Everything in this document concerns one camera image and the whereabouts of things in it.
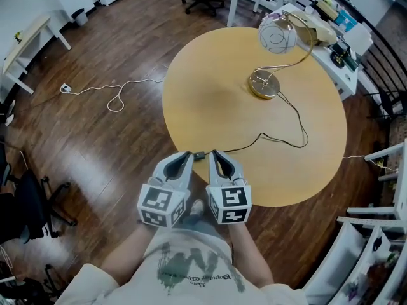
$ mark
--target box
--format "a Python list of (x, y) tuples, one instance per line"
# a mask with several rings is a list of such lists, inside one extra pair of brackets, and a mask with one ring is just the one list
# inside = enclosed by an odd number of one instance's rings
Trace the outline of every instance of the box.
[[(292, 14), (300, 17), (307, 23), (314, 45), (329, 46), (336, 43), (335, 31), (327, 22), (313, 15), (307, 15), (303, 11), (293, 11)], [(294, 17), (289, 17), (289, 19), (294, 24), (298, 37), (305, 44), (310, 45), (310, 35), (305, 25)]]

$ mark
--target trash can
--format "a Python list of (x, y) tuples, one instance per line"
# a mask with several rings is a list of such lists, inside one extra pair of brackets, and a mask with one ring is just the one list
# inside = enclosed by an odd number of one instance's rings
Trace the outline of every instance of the trash can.
[(86, 16), (85, 9), (83, 8), (76, 10), (71, 17), (79, 26), (84, 26), (88, 22), (88, 17)]

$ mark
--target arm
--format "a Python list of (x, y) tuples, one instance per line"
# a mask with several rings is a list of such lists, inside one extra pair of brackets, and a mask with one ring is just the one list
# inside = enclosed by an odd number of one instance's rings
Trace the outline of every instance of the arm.
[(119, 285), (124, 285), (141, 264), (142, 256), (156, 231), (157, 228), (153, 226), (138, 225), (135, 231), (104, 259), (100, 268)]
[(229, 225), (235, 252), (235, 267), (258, 288), (274, 283), (272, 272), (260, 254), (245, 224)]

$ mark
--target shoe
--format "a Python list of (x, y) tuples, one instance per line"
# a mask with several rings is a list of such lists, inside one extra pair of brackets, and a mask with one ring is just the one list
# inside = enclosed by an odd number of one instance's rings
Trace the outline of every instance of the shoe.
[(13, 122), (14, 120), (14, 114), (10, 115), (7, 119), (6, 119), (6, 126), (9, 126), (9, 124), (11, 122)]
[(202, 216), (205, 211), (205, 203), (201, 199), (195, 200), (192, 204), (190, 215)]
[(15, 107), (15, 100), (8, 107), (7, 116), (9, 116), (11, 114), (11, 112), (13, 112), (14, 107)]

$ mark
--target round wooden table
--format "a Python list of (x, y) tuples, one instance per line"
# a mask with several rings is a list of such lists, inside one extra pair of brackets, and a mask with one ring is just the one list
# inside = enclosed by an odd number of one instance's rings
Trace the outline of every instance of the round wooden table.
[[(295, 111), (281, 98), (255, 97), (247, 78), (256, 67), (293, 63), (304, 53), (296, 46), (288, 54), (272, 54), (261, 47), (258, 30), (248, 27), (214, 30), (188, 43), (172, 61), (163, 91), (165, 123), (177, 149), (244, 147), (260, 132), (302, 145)], [(300, 112), (308, 145), (297, 149), (259, 139), (229, 153), (243, 166), (253, 204), (266, 207), (299, 203), (323, 189), (338, 170), (347, 139), (339, 94), (312, 57), (276, 76)], [(208, 157), (195, 162), (194, 171), (208, 182)]]

